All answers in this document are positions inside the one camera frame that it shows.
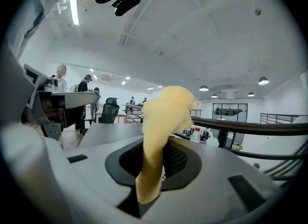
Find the ceiling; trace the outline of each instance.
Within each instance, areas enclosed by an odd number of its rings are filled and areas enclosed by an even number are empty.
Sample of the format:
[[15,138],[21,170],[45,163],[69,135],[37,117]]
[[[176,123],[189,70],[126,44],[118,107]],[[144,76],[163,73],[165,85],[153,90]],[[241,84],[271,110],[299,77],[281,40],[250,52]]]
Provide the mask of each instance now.
[[[79,26],[72,24],[67,5],[48,18],[57,38],[99,38],[137,52],[162,52],[196,86],[210,88],[199,98],[216,93],[224,99],[225,89],[238,89],[235,99],[246,99],[250,91],[264,97],[307,67],[303,41],[280,0],[142,0],[122,17],[110,3],[78,0]],[[259,86],[262,76],[270,84]]]
[[110,84],[112,86],[128,88],[131,90],[137,90],[147,93],[152,93],[158,90],[159,84],[150,83],[144,80],[139,80],[136,78],[126,79],[128,76],[121,76],[118,74],[110,73],[101,71],[99,69],[93,69],[93,72],[90,71],[89,68],[84,68],[80,66],[72,66],[70,65],[70,71],[77,73],[79,76],[85,76],[90,74],[93,79],[93,83],[102,83],[102,84]]

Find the air conditioner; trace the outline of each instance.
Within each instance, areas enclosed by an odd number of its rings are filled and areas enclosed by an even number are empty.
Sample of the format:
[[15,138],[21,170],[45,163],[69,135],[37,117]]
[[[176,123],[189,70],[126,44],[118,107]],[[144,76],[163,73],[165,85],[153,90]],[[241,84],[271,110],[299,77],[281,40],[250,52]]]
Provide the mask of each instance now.
[[101,82],[109,84],[111,83],[111,78],[108,78],[108,77],[101,78]]

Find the office chair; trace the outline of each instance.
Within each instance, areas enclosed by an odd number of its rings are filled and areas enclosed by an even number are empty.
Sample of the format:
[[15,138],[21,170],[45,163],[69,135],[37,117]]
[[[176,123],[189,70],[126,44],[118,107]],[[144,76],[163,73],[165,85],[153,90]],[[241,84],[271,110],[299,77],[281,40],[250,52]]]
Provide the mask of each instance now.
[[[119,112],[120,106],[117,104],[117,98],[109,97],[106,99],[106,103],[103,106],[102,116],[99,118],[99,123],[102,124],[113,124],[116,116]],[[88,129],[84,129],[82,134],[85,135]]]

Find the yellow fabric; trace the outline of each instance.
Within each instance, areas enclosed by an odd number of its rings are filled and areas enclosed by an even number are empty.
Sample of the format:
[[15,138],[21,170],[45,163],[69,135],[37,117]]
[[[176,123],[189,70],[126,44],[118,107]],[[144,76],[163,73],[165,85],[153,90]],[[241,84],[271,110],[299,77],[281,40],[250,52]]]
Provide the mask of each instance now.
[[144,103],[143,162],[136,178],[139,203],[146,204],[157,197],[163,174],[163,148],[170,134],[192,126],[189,110],[194,108],[193,94],[181,86],[166,87],[160,98]]

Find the cap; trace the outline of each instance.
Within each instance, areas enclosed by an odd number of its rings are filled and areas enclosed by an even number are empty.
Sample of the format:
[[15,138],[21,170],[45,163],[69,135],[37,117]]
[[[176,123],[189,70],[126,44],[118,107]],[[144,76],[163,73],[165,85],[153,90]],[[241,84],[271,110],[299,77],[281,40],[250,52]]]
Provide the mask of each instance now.
[[91,76],[90,74],[87,74],[87,75],[85,76],[85,79],[90,79],[90,80],[92,81],[92,76]]

